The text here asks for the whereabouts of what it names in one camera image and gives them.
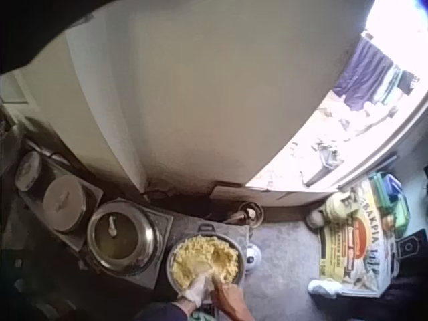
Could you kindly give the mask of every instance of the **mashed food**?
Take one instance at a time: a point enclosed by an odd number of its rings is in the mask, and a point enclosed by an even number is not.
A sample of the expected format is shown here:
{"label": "mashed food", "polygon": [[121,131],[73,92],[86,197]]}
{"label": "mashed food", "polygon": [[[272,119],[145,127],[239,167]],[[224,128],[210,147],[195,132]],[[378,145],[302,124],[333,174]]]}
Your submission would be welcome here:
{"label": "mashed food", "polygon": [[238,272],[238,252],[216,237],[198,235],[187,239],[175,250],[171,273],[182,289],[197,277],[195,266],[211,266],[213,271],[227,283],[231,283]]}

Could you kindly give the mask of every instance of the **stainless steel pot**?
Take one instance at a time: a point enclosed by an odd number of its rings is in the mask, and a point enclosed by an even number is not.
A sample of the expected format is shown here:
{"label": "stainless steel pot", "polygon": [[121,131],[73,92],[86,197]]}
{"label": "stainless steel pot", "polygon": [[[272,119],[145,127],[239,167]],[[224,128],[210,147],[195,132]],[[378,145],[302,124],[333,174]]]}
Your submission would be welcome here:
{"label": "stainless steel pot", "polygon": [[202,236],[206,236],[206,237],[215,236],[218,239],[227,242],[233,249],[237,250],[237,252],[238,252],[238,273],[236,274],[235,278],[233,279],[233,283],[240,286],[242,284],[243,277],[245,274],[245,256],[242,252],[242,249],[230,237],[223,235],[223,234],[220,234],[220,233],[217,233],[215,231],[214,225],[209,224],[209,223],[200,224],[200,226],[198,227],[197,233],[190,234],[190,235],[187,235],[186,237],[182,238],[177,243],[175,243],[173,248],[169,251],[169,254],[167,257],[167,268],[166,268],[169,284],[174,288],[174,290],[177,293],[180,293],[182,291],[180,285],[175,281],[175,279],[171,273],[171,269],[173,268],[173,264],[175,261],[175,255],[176,255],[175,250],[178,248],[178,246],[180,246],[180,244],[182,244],[187,239],[190,239],[192,237],[196,237],[198,235],[202,235]]}
{"label": "stainless steel pot", "polygon": [[90,251],[104,270],[121,276],[145,270],[161,247],[150,219],[126,201],[99,207],[88,224],[87,238]]}

